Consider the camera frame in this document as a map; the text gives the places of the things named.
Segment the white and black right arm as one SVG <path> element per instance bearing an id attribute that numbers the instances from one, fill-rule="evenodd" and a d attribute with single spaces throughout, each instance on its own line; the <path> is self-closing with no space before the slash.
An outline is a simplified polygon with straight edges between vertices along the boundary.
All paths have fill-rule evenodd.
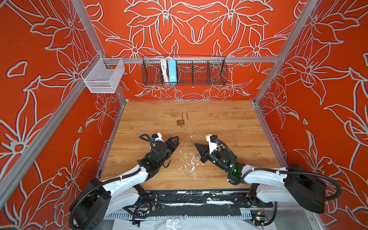
<path id="1" fill-rule="evenodd" d="M 237 156 L 217 137 L 208 136 L 208 144 L 195 144 L 203 163 L 211 162 L 227 174 L 233 185 L 249 184 L 248 200 L 252 205 L 283 202 L 298 204 L 317 214 L 325 203 L 342 194 L 339 183 L 325 175 L 309 172 L 298 164 L 284 168 L 253 167 L 238 162 Z"/>

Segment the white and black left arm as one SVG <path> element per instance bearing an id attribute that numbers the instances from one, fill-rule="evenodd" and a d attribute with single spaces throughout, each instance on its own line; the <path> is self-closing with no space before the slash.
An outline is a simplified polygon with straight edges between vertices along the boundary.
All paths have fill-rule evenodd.
<path id="1" fill-rule="evenodd" d="M 167 168 L 171 155 L 180 145 L 178 136 L 163 141 L 161 133 L 142 134 L 141 140 L 150 144 L 150 152 L 131 170 L 109 180 L 90 180 L 70 206 L 69 227 L 72 230 L 93 230 L 103 218 L 119 209 L 125 209 L 134 219 L 150 215 L 152 203 L 146 199 L 142 183 L 154 177 L 161 167 Z M 148 205 L 145 214 L 140 208 Z"/>

